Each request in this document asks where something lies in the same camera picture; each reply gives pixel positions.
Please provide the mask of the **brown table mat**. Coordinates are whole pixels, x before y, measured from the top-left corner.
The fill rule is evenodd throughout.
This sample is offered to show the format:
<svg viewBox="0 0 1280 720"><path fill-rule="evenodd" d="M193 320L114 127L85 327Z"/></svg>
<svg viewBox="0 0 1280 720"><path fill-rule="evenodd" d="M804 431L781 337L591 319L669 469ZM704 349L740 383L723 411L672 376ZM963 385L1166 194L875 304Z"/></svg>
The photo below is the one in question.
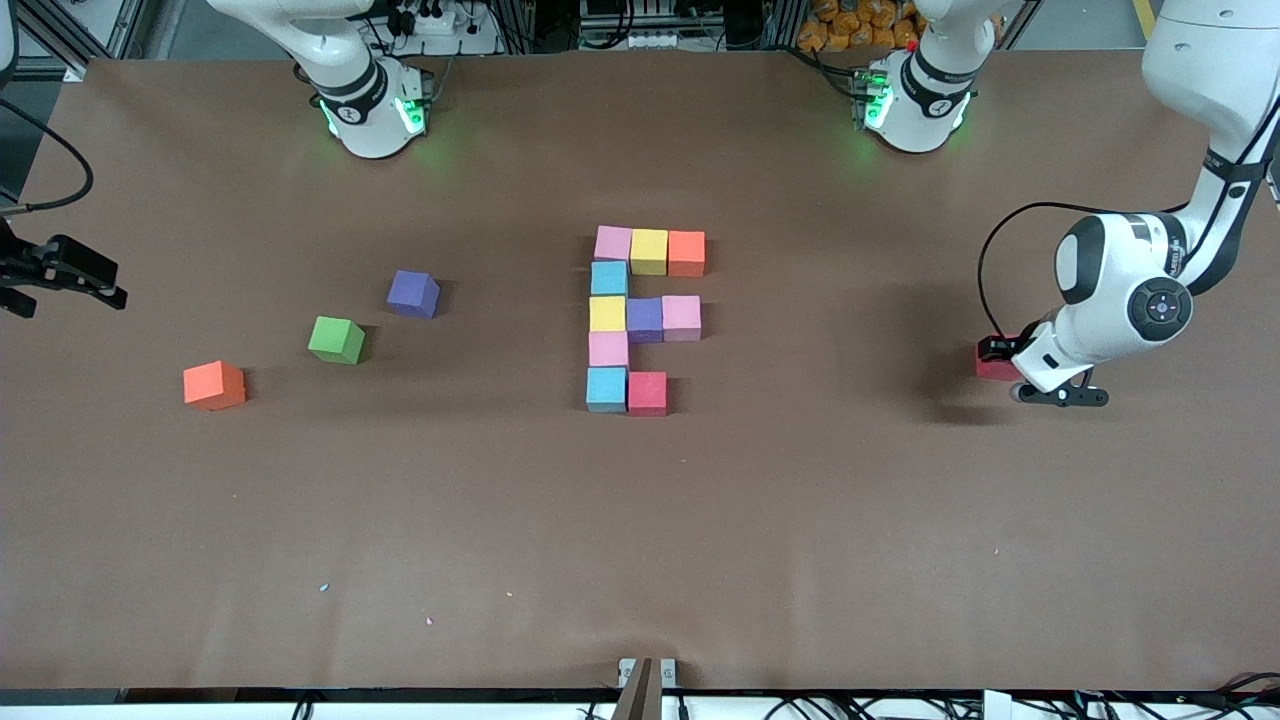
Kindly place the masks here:
<svg viewBox="0 0 1280 720"><path fill-rule="evenodd" d="M52 127L92 192L18 218L114 311L0 316L0 687L1212 689L1280 671L1280 209L1102 409L977 379L984 237L1158 210L1206 135L1135 53L992 58L892 152L783 54L475 58L364 161L288 61L111 61ZM588 411L599 225L703 231L669 413ZM387 306L397 270L442 287ZM357 365L306 347L364 328ZM186 405L225 361L247 400ZM330 589L319 592L321 584ZM426 618L434 624L429 626Z"/></svg>

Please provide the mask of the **metal clamp bracket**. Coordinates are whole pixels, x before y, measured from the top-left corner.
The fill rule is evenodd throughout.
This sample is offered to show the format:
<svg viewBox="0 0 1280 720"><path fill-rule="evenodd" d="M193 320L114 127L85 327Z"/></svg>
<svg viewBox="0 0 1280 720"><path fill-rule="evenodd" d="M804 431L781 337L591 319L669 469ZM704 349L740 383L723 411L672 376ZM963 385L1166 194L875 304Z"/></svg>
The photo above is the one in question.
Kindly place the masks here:
<svg viewBox="0 0 1280 720"><path fill-rule="evenodd" d="M675 659L621 659L618 688L611 720L663 720L664 697L684 693Z"/></svg>

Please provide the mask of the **aluminium frame profile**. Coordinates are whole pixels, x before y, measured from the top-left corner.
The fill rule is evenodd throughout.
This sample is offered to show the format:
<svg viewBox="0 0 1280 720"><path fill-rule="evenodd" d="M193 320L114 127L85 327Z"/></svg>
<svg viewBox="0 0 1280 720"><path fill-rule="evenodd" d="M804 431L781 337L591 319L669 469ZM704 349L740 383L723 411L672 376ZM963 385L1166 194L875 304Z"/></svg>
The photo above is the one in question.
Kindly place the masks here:
<svg viewBox="0 0 1280 720"><path fill-rule="evenodd" d="M1204 27L1213 67L1280 73L1280 0L1199 0L1183 19Z"/></svg>
<svg viewBox="0 0 1280 720"><path fill-rule="evenodd" d="M96 59L124 59L150 0L4 0L15 81L81 82Z"/></svg>

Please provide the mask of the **orange foam cube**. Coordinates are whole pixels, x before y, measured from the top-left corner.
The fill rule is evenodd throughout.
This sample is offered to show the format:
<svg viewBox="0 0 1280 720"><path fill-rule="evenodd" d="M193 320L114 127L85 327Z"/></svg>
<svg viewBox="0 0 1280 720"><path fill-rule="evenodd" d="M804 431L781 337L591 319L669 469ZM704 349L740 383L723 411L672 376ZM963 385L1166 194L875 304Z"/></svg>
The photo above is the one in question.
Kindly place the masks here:
<svg viewBox="0 0 1280 720"><path fill-rule="evenodd" d="M225 361L206 363L183 370L186 405L205 411L236 407L247 400L244 373Z"/></svg>
<svg viewBox="0 0 1280 720"><path fill-rule="evenodd" d="M707 272L707 236L703 231L669 231L667 275L700 278Z"/></svg>

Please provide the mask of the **green foam cube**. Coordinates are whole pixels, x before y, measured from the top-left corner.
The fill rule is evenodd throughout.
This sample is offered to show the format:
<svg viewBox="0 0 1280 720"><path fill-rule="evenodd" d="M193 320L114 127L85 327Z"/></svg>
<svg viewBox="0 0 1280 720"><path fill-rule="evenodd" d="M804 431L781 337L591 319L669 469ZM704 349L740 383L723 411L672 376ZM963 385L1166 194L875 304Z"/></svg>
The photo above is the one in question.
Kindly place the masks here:
<svg viewBox="0 0 1280 720"><path fill-rule="evenodd" d="M316 316L306 347L325 363L357 365L365 340L364 328L351 319Z"/></svg>

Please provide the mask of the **small green-lit electronics box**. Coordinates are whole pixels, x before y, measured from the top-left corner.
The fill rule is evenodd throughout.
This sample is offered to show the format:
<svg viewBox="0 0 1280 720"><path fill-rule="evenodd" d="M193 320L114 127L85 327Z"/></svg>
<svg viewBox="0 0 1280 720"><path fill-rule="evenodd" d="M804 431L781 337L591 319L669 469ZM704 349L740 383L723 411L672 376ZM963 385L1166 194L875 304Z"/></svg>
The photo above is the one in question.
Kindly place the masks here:
<svg viewBox="0 0 1280 720"><path fill-rule="evenodd" d="M893 104L893 88L888 73L888 61L873 61L868 67L852 69L850 91L852 100L852 119L859 129L881 129Z"/></svg>

